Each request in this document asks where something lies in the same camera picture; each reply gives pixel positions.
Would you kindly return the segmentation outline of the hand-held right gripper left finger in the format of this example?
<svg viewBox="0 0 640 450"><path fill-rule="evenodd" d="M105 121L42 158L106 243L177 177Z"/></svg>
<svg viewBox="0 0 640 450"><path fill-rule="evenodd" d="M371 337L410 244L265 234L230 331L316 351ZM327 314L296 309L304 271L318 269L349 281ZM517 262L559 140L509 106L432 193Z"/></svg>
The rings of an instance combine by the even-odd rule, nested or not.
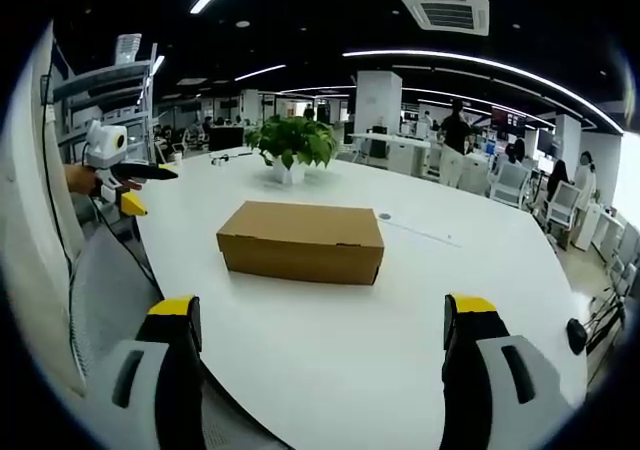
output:
<svg viewBox="0 0 640 450"><path fill-rule="evenodd" d="M88 380L93 437L104 449L201 449L200 299L164 299L136 336L119 342Z"/></svg>

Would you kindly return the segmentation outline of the person's left hand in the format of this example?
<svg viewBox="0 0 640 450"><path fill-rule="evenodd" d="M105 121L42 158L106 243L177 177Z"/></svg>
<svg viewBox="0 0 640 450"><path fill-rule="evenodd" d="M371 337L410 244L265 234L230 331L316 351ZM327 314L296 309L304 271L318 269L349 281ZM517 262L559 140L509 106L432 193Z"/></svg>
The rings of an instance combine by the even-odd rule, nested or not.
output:
<svg viewBox="0 0 640 450"><path fill-rule="evenodd" d="M65 180L70 193L91 195L98 186L95 170L80 164L63 165Z"/></svg>

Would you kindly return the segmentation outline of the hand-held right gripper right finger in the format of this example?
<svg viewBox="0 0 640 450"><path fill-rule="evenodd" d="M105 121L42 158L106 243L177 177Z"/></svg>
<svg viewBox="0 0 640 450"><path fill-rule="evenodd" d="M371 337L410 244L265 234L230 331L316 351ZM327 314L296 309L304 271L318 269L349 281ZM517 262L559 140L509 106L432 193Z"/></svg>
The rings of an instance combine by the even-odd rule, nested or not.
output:
<svg viewBox="0 0 640 450"><path fill-rule="evenodd" d="M538 449L573 412L554 365L489 301L444 303L442 449Z"/></svg>

